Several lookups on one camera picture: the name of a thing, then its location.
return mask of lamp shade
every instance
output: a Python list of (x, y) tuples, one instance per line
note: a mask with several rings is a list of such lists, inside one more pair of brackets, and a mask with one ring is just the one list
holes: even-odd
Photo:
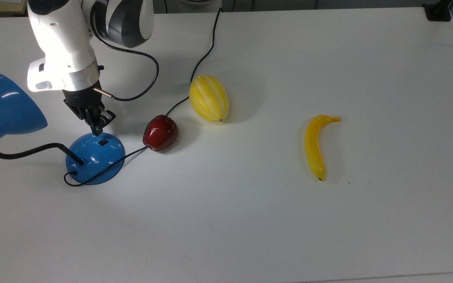
[(0, 74), (0, 138), (6, 134), (27, 134), (46, 126), (45, 116), (27, 93)]

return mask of black cable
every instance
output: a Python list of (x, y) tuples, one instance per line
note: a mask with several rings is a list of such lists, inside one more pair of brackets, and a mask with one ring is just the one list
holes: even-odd
[(88, 179), (87, 181), (83, 182), (83, 183), (78, 183), (78, 184), (71, 184), (69, 183), (67, 180), (66, 180), (66, 177), (68, 175), (73, 175), (75, 176), (77, 174), (76, 171), (73, 171), (73, 172), (67, 172), (65, 175), (64, 175), (64, 182), (72, 187), (79, 187), (79, 186), (83, 186), (83, 185), (89, 185), (89, 183), (95, 179), (97, 179), (99, 176), (101, 176), (102, 174), (104, 174), (104, 172), (106, 172), (107, 170), (113, 168), (115, 165), (117, 165), (118, 163), (124, 161), (125, 159), (127, 159), (128, 157), (138, 153), (138, 152), (143, 152), (147, 149), (148, 147), (141, 147), (140, 149), (136, 150), (136, 151), (133, 151), (129, 154), (127, 154), (126, 156), (118, 159), (117, 161), (113, 162), (112, 164), (110, 164), (108, 167), (104, 168), (104, 170), (102, 170), (101, 172), (97, 173), (94, 177)]
[[(193, 82), (193, 77), (195, 75), (195, 72), (197, 71), (198, 66), (200, 63), (211, 53), (212, 49), (214, 48), (214, 39), (216, 38), (216, 25), (218, 24), (218, 18), (219, 18), (219, 13), (223, 11), (222, 8), (218, 9), (218, 13), (216, 14), (216, 19), (214, 20), (214, 27), (212, 28), (212, 45), (211, 48), (209, 48), (209, 51), (198, 61), (198, 63), (195, 65), (195, 68), (192, 72), (192, 77), (190, 78), (190, 84)], [(189, 99), (189, 96), (187, 96), (185, 99), (181, 100), (180, 102), (176, 103), (166, 114), (166, 116), (169, 116), (171, 112), (178, 107), (181, 103), (187, 101)]]
[(36, 154), (38, 152), (42, 152), (42, 151), (49, 150), (49, 149), (55, 149), (55, 148), (62, 150), (67, 156), (69, 156), (71, 159), (73, 159), (79, 165), (84, 164), (83, 161), (76, 154), (74, 154), (72, 151), (70, 151), (70, 149), (68, 149), (65, 145), (63, 145), (61, 143), (48, 143), (46, 145), (42, 145), (40, 147), (36, 147), (32, 150), (28, 150), (28, 151), (21, 152), (21, 153), (5, 154), (5, 153), (0, 152), (0, 158), (6, 159), (6, 160), (13, 160), (13, 159), (23, 158), (26, 156), (30, 156), (32, 154)]
[(138, 54), (138, 55), (142, 55), (142, 56), (148, 57), (149, 59), (151, 59), (155, 63), (155, 67), (157, 67), (157, 71), (155, 72), (155, 77), (153, 78), (153, 81), (151, 81), (149, 86), (143, 92), (141, 92), (140, 94), (138, 94), (138, 95), (136, 95), (134, 97), (131, 97), (131, 98), (118, 98), (115, 95), (113, 95), (111, 97), (112, 99), (117, 100), (117, 101), (132, 101), (132, 100), (138, 99), (138, 98), (142, 97), (145, 93), (147, 93), (149, 91), (149, 89), (155, 84), (155, 82), (157, 80), (157, 77), (158, 77), (158, 74), (160, 72), (160, 67), (158, 66), (158, 62), (153, 56), (151, 56), (151, 55), (149, 55), (147, 53), (134, 51), (134, 50), (126, 50), (124, 48), (115, 47), (113, 45), (110, 45), (106, 41), (102, 40), (102, 38), (99, 37), (99, 34), (97, 34), (97, 29), (96, 29), (96, 27), (94, 25), (94, 11), (95, 11), (96, 5), (97, 5), (97, 2), (90, 9), (90, 27), (92, 27), (92, 32), (94, 33), (96, 38), (99, 41), (101, 41), (104, 45), (106, 45), (107, 47), (111, 48), (112, 50), (117, 50), (117, 51), (121, 51), (121, 52), (132, 53), (132, 54)]

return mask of lamp base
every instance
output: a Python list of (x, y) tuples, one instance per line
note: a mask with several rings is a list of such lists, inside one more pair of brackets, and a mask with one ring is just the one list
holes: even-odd
[[(112, 134), (105, 132), (99, 136), (93, 134), (81, 136), (72, 143), (70, 150), (85, 162), (83, 165), (78, 165), (69, 156), (66, 157), (66, 168), (68, 172), (77, 172), (76, 175), (71, 174), (71, 177), (79, 183), (85, 183), (125, 156), (122, 142)], [(120, 171), (122, 165), (123, 161), (87, 184), (97, 185), (110, 180)]]

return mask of lamp arm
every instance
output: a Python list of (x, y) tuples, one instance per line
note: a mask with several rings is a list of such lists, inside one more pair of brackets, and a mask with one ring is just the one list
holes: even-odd
[(21, 152), (21, 153), (15, 153), (15, 154), (4, 154), (4, 153), (0, 152), (0, 158), (6, 159), (6, 160), (18, 159), (18, 158), (23, 158), (23, 157), (30, 156), (32, 154), (35, 154), (35, 153), (38, 153), (38, 152), (41, 152), (44, 150), (53, 149), (53, 148), (58, 148), (58, 149), (62, 150), (67, 156), (69, 156), (71, 159), (73, 159), (79, 165), (84, 164), (84, 162), (76, 154), (74, 154), (65, 145), (63, 145), (61, 143), (48, 143), (47, 145), (42, 145), (42, 146), (36, 147), (32, 150), (28, 150), (28, 151)]

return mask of black connector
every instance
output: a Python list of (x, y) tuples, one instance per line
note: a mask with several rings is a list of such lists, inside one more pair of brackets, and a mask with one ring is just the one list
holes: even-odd
[(451, 2), (453, 0), (440, 0), (436, 4), (423, 4), (426, 11), (426, 17), (432, 22), (450, 22), (452, 16), (450, 15)]

